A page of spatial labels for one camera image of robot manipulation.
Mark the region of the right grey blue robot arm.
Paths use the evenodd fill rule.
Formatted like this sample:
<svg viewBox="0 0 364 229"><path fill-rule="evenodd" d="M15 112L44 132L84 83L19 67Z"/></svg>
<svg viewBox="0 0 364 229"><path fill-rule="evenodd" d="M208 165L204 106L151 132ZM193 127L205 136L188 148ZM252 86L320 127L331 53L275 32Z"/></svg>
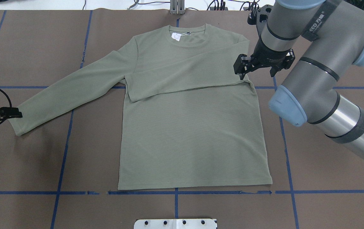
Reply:
<svg viewBox="0 0 364 229"><path fill-rule="evenodd" d="M364 66L364 10L343 0L276 0L249 10L247 22L256 25L258 41L252 55L237 57L235 74L243 79L269 67L274 77L293 64L296 40L310 41L269 108L294 126L318 127L364 159L364 109L333 88L351 65Z"/></svg>

